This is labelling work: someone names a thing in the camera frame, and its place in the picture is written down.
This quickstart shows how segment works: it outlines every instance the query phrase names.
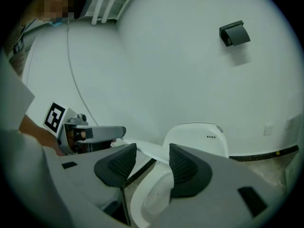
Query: toilet paper holder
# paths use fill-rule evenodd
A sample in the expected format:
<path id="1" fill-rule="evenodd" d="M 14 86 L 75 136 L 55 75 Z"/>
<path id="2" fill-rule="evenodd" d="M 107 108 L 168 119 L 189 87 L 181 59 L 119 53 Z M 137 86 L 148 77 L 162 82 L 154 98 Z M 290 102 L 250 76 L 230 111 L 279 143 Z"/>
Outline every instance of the toilet paper holder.
<path id="1" fill-rule="evenodd" d="M 219 36 L 227 47 L 231 45 L 240 45 L 249 42 L 250 38 L 243 27 L 243 21 L 237 21 L 219 28 Z"/>

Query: wire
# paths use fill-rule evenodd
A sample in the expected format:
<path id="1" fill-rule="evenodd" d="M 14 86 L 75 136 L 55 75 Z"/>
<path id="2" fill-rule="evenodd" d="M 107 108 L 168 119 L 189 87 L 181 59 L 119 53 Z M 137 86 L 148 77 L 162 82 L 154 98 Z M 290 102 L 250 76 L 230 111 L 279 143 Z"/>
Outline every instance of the wire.
<path id="1" fill-rule="evenodd" d="M 73 80 L 74 80 L 74 84 L 75 84 L 75 86 L 76 86 L 76 89 L 77 89 L 77 91 L 78 91 L 78 94 L 79 94 L 79 96 L 80 96 L 80 98 L 81 98 L 83 104 L 85 105 L 87 111 L 88 111 L 89 114 L 91 115 L 91 117 L 92 117 L 93 121 L 95 122 L 95 124 L 96 124 L 97 126 L 99 126 L 98 123 L 97 123 L 97 121 L 96 121 L 95 118 L 93 117 L 91 111 L 89 110 L 88 106 L 86 105 L 86 103 L 85 103 L 85 101 L 84 101 L 84 99 L 83 99 L 83 97 L 82 97 L 82 95 L 81 95 L 81 93 L 80 93 L 80 90 L 79 90 L 79 88 L 78 88 L 78 85 L 77 85 L 77 83 L 76 83 L 76 80 L 75 80 L 75 76 L 74 76 L 74 72 L 73 72 L 73 67 L 72 67 L 72 63 L 71 63 L 71 58 L 70 58 L 70 47 L 69 47 L 69 42 L 68 42 L 68 29 L 69 29 L 69 19 L 68 19 L 68 21 L 67 21 L 67 32 L 66 32 L 67 57 L 68 57 L 68 62 L 69 62 L 69 64 L 70 64 L 70 69 L 71 69 L 72 77 L 73 77 Z"/>

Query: toilet tank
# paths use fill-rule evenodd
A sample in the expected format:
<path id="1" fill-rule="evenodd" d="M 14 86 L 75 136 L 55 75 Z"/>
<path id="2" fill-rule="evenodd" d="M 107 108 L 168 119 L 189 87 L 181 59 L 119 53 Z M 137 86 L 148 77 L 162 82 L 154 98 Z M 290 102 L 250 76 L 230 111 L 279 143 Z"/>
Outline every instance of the toilet tank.
<path id="1" fill-rule="evenodd" d="M 215 155 L 229 157 L 228 144 L 223 130 L 212 123 L 182 123 L 166 135 L 163 147 L 175 143 Z"/>

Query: toilet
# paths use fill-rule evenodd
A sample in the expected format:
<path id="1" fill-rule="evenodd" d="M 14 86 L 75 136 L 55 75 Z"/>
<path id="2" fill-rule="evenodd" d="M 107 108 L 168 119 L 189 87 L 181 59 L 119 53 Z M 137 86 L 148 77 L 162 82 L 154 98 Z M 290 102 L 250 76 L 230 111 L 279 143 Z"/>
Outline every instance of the toilet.
<path id="1" fill-rule="evenodd" d="M 212 123 L 179 124 L 167 133 L 162 146 L 131 139 L 125 142 L 136 143 L 139 151 L 157 160 L 131 199 L 131 216 L 139 228 L 148 227 L 169 205 L 170 191 L 174 186 L 173 173 L 169 166 L 170 143 L 229 157 L 223 131 Z"/>

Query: black gripper pad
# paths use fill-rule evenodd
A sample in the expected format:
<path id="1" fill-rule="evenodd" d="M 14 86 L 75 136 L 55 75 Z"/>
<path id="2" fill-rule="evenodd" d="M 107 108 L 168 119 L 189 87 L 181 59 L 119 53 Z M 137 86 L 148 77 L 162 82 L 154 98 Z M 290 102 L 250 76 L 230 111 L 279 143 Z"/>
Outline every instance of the black gripper pad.
<path id="1" fill-rule="evenodd" d="M 169 165 L 174 177 L 170 198 L 193 197 L 203 191 L 211 181 L 212 169 L 209 164 L 177 144 L 170 144 Z"/>
<path id="2" fill-rule="evenodd" d="M 108 155 L 94 166 L 96 176 L 107 186 L 123 188 L 136 162 L 136 144 Z"/>

